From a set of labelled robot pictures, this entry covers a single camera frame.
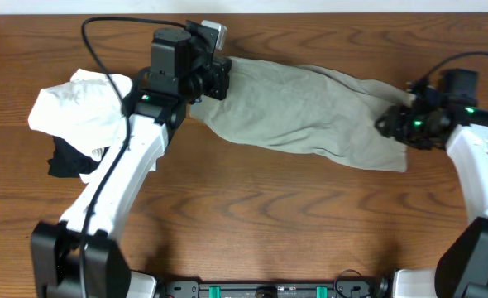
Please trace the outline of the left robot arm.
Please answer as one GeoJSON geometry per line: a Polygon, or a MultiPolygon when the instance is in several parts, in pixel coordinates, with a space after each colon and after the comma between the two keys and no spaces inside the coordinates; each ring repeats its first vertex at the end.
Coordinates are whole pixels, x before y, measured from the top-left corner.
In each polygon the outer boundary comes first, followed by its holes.
{"type": "Polygon", "coordinates": [[[227,28],[203,21],[155,31],[151,64],[123,102],[127,121],[77,200],[57,224],[31,235],[39,297],[153,297],[155,277],[127,265],[119,240],[144,179],[165,154],[186,107],[201,96],[223,100],[232,62],[217,57],[227,28]]]}

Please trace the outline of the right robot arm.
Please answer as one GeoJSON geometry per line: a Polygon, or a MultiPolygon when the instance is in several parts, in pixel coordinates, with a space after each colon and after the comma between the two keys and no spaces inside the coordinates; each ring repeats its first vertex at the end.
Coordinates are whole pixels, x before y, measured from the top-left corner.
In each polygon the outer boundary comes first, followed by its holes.
{"type": "Polygon", "coordinates": [[[477,106],[477,80],[477,72],[463,69],[443,72],[436,88],[421,79],[409,104],[389,107],[375,122],[383,137],[447,153],[469,219],[434,269],[394,274],[393,297],[488,297],[488,110],[477,106]]]}

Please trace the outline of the khaki grey shorts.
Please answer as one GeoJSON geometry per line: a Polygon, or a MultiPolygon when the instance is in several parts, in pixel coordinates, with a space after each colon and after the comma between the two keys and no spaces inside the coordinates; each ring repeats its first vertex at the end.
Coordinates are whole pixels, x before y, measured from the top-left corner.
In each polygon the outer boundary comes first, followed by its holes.
{"type": "Polygon", "coordinates": [[[374,123],[403,90],[316,65],[232,58],[227,97],[203,96],[189,110],[221,138],[294,154],[316,154],[362,170],[407,169],[405,145],[374,123]]]}

